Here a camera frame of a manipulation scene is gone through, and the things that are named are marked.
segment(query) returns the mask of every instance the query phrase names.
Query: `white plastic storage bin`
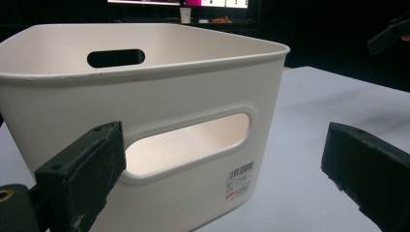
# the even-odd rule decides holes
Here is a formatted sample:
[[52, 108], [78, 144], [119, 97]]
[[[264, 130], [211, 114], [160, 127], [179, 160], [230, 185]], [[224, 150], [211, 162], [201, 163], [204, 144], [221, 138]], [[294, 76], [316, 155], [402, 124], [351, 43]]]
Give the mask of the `white plastic storage bin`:
[[287, 52], [173, 24], [34, 26], [0, 44], [0, 110], [32, 173], [121, 121], [128, 167], [92, 231], [187, 231], [254, 190]]

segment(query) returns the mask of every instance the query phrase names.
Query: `dark background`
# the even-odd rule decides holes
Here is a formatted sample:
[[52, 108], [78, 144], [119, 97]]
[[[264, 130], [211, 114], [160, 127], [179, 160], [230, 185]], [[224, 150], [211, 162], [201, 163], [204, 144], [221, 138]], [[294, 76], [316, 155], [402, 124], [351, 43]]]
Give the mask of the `dark background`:
[[[0, 42], [35, 24], [114, 23], [127, 19], [167, 19], [176, 7], [107, 4], [105, 0], [0, 0]], [[410, 43], [396, 44], [371, 57], [366, 42], [391, 19], [410, 11], [410, 1], [249, 0], [249, 9], [192, 9], [192, 17], [229, 15], [252, 25], [238, 34], [291, 47], [285, 66], [312, 66], [410, 92]]]

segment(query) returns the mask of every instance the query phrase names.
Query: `cup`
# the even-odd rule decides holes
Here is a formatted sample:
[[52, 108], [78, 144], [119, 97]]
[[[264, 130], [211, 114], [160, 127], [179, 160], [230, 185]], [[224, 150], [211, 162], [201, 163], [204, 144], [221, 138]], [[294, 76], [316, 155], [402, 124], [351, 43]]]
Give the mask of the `cup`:
[[190, 23], [190, 8], [180, 8], [181, 22]]

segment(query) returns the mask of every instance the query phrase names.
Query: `monitor screen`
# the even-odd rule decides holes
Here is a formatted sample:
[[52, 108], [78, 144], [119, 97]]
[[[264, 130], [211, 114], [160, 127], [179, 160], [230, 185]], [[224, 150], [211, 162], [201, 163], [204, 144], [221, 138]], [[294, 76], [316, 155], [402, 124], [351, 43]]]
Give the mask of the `monitor screen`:
[[108, 0], [109, 3], [179, 6], [180, 0]]
[[186, 0], [187, 7], [248, 8], [248, 0]]

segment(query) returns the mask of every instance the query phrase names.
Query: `oval hole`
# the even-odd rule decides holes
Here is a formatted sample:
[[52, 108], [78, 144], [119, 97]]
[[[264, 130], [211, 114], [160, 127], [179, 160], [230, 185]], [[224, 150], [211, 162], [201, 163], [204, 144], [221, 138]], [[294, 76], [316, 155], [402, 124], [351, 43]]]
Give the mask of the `oval hole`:
[[144, 60], [145, 53], [140, 49], [94, 51], [87, 56], [87, 62], [93, 68], [139, 65]]
[[146, 137], [127, 149], [127, 170], [144, 175], [211, 156], [242, 141], [248, 130], [249, 117], [240, 113]]

